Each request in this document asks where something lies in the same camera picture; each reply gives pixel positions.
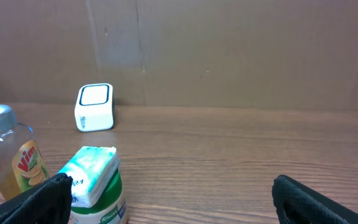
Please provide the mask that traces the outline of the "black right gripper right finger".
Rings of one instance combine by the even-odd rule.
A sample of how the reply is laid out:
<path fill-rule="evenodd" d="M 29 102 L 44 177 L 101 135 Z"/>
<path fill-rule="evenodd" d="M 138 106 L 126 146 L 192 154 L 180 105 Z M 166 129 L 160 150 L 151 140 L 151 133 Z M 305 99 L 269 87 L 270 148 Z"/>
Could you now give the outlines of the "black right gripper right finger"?
<path fill-rule="evenodd" d="M 287 175 L 274 180 L 272 197 L 280 224 L 358 224 L 358 213 Z"/>

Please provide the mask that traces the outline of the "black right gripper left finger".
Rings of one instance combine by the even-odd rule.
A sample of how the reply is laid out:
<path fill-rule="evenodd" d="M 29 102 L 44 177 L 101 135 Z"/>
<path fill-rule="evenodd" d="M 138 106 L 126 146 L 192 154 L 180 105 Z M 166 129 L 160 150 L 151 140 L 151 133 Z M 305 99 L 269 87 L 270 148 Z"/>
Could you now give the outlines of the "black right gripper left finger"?
<path fill-rule="evenodd" d="M 0 205 L 0 224 L 67 224 L 73 178 L 59 173 Z"/>

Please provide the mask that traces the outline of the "green tissue pack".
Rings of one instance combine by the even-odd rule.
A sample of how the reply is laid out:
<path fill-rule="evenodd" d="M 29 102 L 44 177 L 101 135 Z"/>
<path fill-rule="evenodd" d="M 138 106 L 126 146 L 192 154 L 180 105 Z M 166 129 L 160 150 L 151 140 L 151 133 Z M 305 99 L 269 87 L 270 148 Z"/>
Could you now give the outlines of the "green tissue pack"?
<path fill-rule="evenodd" d="M 83 208 L 95 205 L 119 163 L 115 147 L 83 146 L 77 151 L 59 170 L 73 179 L 71 205 Z"/>

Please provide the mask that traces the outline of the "green white Knorr jar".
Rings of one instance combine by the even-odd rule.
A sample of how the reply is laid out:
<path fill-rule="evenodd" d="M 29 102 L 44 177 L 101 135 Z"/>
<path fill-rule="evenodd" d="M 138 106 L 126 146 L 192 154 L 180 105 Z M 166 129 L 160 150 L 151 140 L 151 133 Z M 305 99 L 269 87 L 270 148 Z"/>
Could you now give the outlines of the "green white Knorr jar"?
<path fill-rule="evenodd" d="M 117 170 L 91 208 L 71 208 L 70 221 L 74 224 L 127 224 L 128 213 L 121 175 Z"/>

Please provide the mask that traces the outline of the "yellow Vim bottle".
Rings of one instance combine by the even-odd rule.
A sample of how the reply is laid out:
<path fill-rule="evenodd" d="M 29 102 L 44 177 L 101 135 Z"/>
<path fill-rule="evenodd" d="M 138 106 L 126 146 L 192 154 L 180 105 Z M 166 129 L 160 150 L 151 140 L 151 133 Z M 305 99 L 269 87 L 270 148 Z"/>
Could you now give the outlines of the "yellow Vim bottle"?
<path fill-rule="evenodd" d="M 49 179 L 32 128 L 0 105 L 0 192 L 10 200 Z"/>

